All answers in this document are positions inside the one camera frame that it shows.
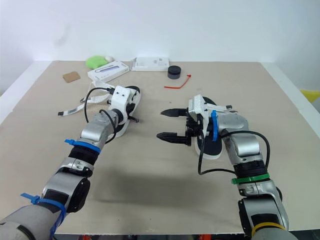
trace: green cable tie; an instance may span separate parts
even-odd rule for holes
[[[231,183],[232,184],[242,184],[242,183],[248,183],[248,182],[255,182],[263,179],[270,178],[269,173],[265,173],[258,176],[249,176],[244,178],[232,178]]]

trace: yellow object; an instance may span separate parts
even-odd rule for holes
[[[308,99],[310,103],[314,102],[318,97],[320,97],[320,91],[308,91],[300,90],[302,94]]]
[[[278,223],[275,223],[275,222],[262,222],[262,223],[259,223],[257,225],[254,226],[254,228],[252,229],[252,232],[251,232],[251,237],[253,237],[257,231],[257,229],[259,228],[262,228],[262,227],[276,227],[276,228],[279,228],[279,229],[282,229],[282,230],[286,230],[284,226],[278,224]]]

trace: black cable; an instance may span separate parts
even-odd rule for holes
[[[280,197],[281,202],[282,202],[282,192],[280,191],[280,189],[279,189],[277,186],[276,186],[275,188],[276,188],[276,190],[278,191],[279,197]]]
[[[268,139],[259,132],[249,131],[249,130],[232,131],[232,132],[228,132],[224,135],[221,135],[220,137],[225,138],[225,137],[231,136],[233,134],[253,134],[253,135],[257,135],[257,136],[261,137],[264,140],[265,145],[266,145],[265,168],[268,169],[269,161],[270,161],[270,144],[269,144]],[[224,169],[224,168],[214,168],[214,169],[209,169],[209,170],[205,170],[205,171],[201,172],[202,158],[204,156],[204,151],[205,151],[205,137],[204,137],[203,132],[201,132],[201,139],[202,139],[202,141],[201,141],[201,149],[200,149],[200,155],[199,155],[199,161],[198,161],[198,174],[204,175],[204,174],[212,173],[212,172],[227,172],[227,173],[231,173],[231,174],[236,174],[234,171],[229,170],[229,169]]]
[[[266,158],[265,158],[265,168],[268,169],[268,166],[269,166],[269,161],[270,161],[270,144],[269,144],[269,141],[268,139],[262,135],[261,133],[259,132],[256,132],[256,131],[249,131],[249,130],[241,130],[241,131],[232,131],[232,132],[228,132],[224,135],[221,136],[221,138],[225,138],[225,137],[228,137],[230,135],[233,135],[233,134],[253,134],[253,135],[257,135],[259,136],[260,138],[262,138],[265,142],[265,145],[266,145]]]
[[[87,102],[88,102],[88,98],[89,98],[89,95],[94,91],[94,90],[106,90],[106,91],[109,91],[110,89],[109,88],[105,88],[105,87],[95,87],[95,88],[92,88],[88,94],[86,95],[85,97],[85,101],[84,101],[84,117],[85,117],[85,120],[87,123],[89,123],[89,120],[88,120],[88,116],[87,116]]]
[[[114,123],[114,121],[112,120],[112,118],[110,117],[109,113],[107,113],[106,110],[100,109],[99,113],[104,112],[105,115],[109,118],[111,125],[113,127],[113,136],[110,138],[110,140],[106,141],[105,144],[110,143],[113,139],[115,139],[116,134],[117,134],[117,129],[116,129],[116,125]]]
[[[204,174],[212,173],[212,172],[227,172],[227,173],[231,173],[231,174],[236,174],[234,171],[229,170],[229,169],[224,169],[224,168],[214,168],[214,169],[201,171],[202,158],[204,156],[204,151],[205,151],[205,136],[204,136],[204,133],[201,132],[201,149],[200,149],[199,162],[198,162],[198,174],[199,175],[204,175]]]

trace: yellow ring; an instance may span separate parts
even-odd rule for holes
[[[251,237],[253,237],[257,231],[257,229],[259,228],[262,228],[262,227],[276,227],[276,228],[279,228],[279,229],[282,229],[282,230],[286,230],[284,226],[278,224],[278,223],[275,223],[275,222],[262,222],[262,223],[259,223],[257,225],[254,226],[254,228],[252,229],[252,232],[251,232]]]

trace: brown cardboard square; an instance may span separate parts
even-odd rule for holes
[[[70,83],[70,82],[73,82],[75,80],[80,79],[80,75],[76,71],[72,71],[72,72],[69,72],[69,73],[63,75],[63,79],[67,83]]]

